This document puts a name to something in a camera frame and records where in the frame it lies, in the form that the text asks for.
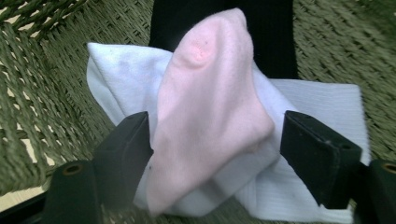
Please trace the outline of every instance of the green wicker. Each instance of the green wicker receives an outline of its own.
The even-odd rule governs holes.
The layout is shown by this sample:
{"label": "green wicker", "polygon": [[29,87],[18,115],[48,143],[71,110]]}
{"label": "green wicker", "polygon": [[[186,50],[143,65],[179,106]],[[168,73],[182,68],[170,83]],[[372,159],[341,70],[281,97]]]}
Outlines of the green wicker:
{"label": "green wicker", "polygon": [[[56,167],[92,157],[113,125],[87,87],[86,43],[147,45],[152,4],[0,1],[0,195],[46,185]],[[299,75],[358,84],[372,155],[396,161],[396,1],[294,0],[294,13]],[[117,223],[264,223],[235,200],[202,218],[106,214]]]}

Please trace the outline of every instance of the sock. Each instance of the sock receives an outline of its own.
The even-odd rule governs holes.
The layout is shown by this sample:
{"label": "sock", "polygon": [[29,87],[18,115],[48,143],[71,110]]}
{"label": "sock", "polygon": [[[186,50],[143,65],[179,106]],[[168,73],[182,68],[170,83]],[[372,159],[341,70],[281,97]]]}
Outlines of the sock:
{"label": "sock", "polygon": [[147,186],[151,214],[162,213],[271,134],[274,123],[254,89],[252,63],[239,9],[210,16],[183,37],[158,95]]}

